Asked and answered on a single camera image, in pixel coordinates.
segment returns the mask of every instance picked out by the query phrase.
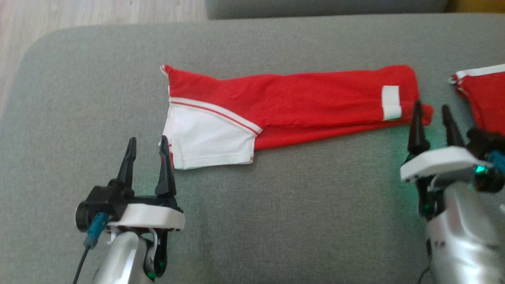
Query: red and white shirt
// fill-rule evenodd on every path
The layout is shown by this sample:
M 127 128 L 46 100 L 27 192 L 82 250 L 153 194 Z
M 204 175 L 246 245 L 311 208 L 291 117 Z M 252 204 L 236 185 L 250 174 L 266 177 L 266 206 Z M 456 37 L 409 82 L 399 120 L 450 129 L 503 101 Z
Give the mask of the red and white shirt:
M 449 81 L 470 102 L 477 127 L 505 135 L 505 64 L 458 71 Z
M 254 150 L 410 123 L 419 91 L 408 66 L 228 80 L 161 67 L 170 107 L 163 135 L 176 169 L 249 164 Z M 423 105 L 431 122 L 433 109 Z

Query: gray fabric upholstery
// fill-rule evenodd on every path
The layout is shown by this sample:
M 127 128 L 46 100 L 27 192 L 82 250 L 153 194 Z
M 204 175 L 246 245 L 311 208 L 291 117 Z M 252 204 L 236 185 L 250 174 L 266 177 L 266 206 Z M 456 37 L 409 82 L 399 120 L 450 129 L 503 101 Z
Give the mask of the gray fabric upholstery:
M 84 239 L 74 210 L 117 174 L 131 136 L 138 139 L 134 188 L 154 192 L 168 108 L 161 64 L 217 78 L 408 64 L 423 102 L 437 110 L 427 136 L 438 148 L 442 104 L 452 106 L 461 129 L 473 125 L 448 77 L 505 62 L 504 37 L 504 16 L 479 14 L 52 33 L 26 53 L 0 121 L 0 279 L 72 280 Z M 159 283 L 415 282 L 428 261 L 416 190 L 399 181 L 407 136 L 407 126 L 396 127 L 258 151 L 251 165 L 176 171 L 187 224 L 170 235 Z M 106 241 L 89 254 L 80 283 L 91 282 Z
M 440 13 L 447 0 L 206 0 L 209 19 Z

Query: black cable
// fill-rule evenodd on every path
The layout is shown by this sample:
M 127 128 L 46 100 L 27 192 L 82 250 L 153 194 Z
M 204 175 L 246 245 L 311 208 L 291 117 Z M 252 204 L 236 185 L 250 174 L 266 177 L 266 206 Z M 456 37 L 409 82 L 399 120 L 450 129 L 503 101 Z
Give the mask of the black cable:
M 423 270 L 423 272 L 421 272 L 421 275 L 419 275 L 419 279 L 417 279 L 417 284 L 421 284 L 421 282 L 423 281 L 423 276 L 428 272 L 430 271 L 430 267 L 426 267 L 426 269 Z
M 81 261 L 79 262 L 79 266 L 77 266 L 77 271 L 75 272 L 75 278 L 73 284 L 77 284 L 77 279 L 79 279 L 79 274 L 81 274 L 81 269 L 82 265 L 84 264 L 84 260 L 86 259 L 86 256 L 88 255 L 90 247 L 86 246 L 84 249 L 84 253 L 82 254 Z

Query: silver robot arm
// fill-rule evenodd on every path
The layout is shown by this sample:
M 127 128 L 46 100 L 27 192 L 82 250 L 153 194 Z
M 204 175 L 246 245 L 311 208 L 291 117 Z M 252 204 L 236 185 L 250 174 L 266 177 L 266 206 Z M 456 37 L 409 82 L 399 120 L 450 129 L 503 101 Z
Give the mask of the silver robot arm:
M 107 186 L 95 186 L 77 207 L 77 228 L 88 232 L 85 253 L 96 245 L 102 230 L 111 235 L 107 256 L 96 272 L 95 284 L 148 284 L 163 276 L 167 267 L 168 233 L 184 229 L 185 217 L 175 200 L 169 145 L 162 137 L 160 179 L 154 196 L 137 197 L 132 189 L 136 139 L 130 139 L 117 178 Z
M 435 284 L 503 284 L 502 245 L 486 214 L 481 192 L 497 192 L 502 175 L 465 148 L 449 108 L 442 108 L 447 148 L 429 150 L 416 105 L 410 155 L 400 169 L 402 181 L 416 184 L 419 213 L 428 221 L 426 247 Z

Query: white stripe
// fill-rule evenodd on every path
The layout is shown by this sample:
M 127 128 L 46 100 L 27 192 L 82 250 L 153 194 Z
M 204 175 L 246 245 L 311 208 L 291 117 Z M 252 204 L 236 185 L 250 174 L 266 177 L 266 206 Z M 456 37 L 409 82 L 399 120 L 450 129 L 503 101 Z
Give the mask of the white stripe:
M 231 118 L 230 119 L 227 119 L 228 121 L 234 123 L 234 124 L 237 124 L 236 121 L 238 122 L 237 125 L 244 125 L 248 128 L 251 128 L 252 130 L 254 130 L 256 133 L 260 133 L 261 132 L 261 127 L 257 126 L 256 124 L 254 124 L 253 122 L 251 121 L 248 121 L 247 119 L 241 117 L 240 115 L 232 112 L 232 111 L 229 111 L 223 107 L 220 107 L 218 105 L 214 105 L 214 104 L 210 104 L 210 103 L 206 103 L 206 102 L 202 102 L 202 101 L 197 101 L 197 100 L 192 100 L 192 99 L 187 99 L 187 98 L 170 98 L 170 102 L 174 102 L 174 103 L 181 103 L 181 104 L 188 104 L 188 105 L 191 105 L 191 106 L 194 106 L 194 107 L 200 107 L 200 108 L 204 108 L 202 110 L 205 111 L 205 109 L 210 109 L 210 110 L 213 110 L 215 112 L 218 112 L 219 114 L 222 114 L 223 118 L 226 119 L 226 117 L 229 117 Z M 214 114 L 214 115 L 217 115 L 215 112 L 212 112 L 212 111 L 207 111 L 211 114 Z
M 505 72 L 505 64 L 458 71 L 456 72 L 456 76 L 458 79 L 461 79 L 465 76 L 481 76 L 500 72 Z
M 382 86 L 382 110 L 383 120 L 397 119 L 401 117 L 399 86 Z
M 161 72 L 162 72 L 163 74 L 165 74 L 165 75 L 168 77 L 168 73 L 167 73 L 167 71 L 165 70 L 165 65 L 161 65 L 161 66 L 160 66 L 160 70 L 161 70 Z

